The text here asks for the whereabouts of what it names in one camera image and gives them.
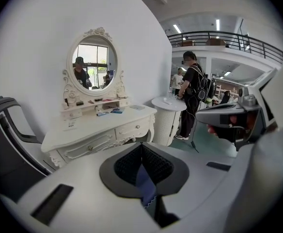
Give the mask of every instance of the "white round side table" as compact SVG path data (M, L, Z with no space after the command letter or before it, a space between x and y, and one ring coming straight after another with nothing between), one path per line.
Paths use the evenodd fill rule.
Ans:
M187 108L186 103L175 98L166 98L164 101L164 97L152 99L151 102L157 109L152 142L169 146L177 132L180 113Z

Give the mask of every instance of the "oval mirror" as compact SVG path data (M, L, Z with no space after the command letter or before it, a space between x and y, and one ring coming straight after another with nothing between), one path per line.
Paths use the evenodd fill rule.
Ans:
M84 89L101 91L113 80L117 71L114 47L103 37L91 35L76 47L72 68Z

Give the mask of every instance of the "ornate mirror frame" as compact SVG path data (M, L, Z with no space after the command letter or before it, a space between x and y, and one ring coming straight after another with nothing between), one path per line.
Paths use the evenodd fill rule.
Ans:
M101 38L106 42L108 42L109 46L114 51L114 56L117 66L116 73L113 76L110 84L106 88L100 91L87 90L86 88L81 86L75 77L74 69L72 67L73 54L77 46L85 38L91 36L93 38ZM87 101L89 100L94 101L94 99L98 99L98 98L127 97L126 90L122 82L123 71L121 70L121 57L119 56L119 52L117 51L116 45L112 42L112 38L107 32L105 32L105 30L102 27L97 28L95 30L91 29L88 32L85 32L74 42L73 46L70 48L68 52L66 69L63 70L63 75L65 81L63 99L67 99L70 106L73 106L78 101L83 101L84 104L86 104Z

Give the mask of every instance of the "black pants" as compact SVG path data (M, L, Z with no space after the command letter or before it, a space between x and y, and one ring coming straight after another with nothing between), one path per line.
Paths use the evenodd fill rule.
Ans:
M189 137L195 120L195 113L198 110L199 101L196 97L185 97L187 109L181 115L181 131L182 137Z

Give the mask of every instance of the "railing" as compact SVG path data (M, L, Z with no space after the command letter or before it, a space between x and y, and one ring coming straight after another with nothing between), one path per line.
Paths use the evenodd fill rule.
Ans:
M168 36L173 48L210 45L211 40L209 39L211 38L223 40L226 48L252 53L280 64L283 63L283 51L246 35L222 31L195 31Z

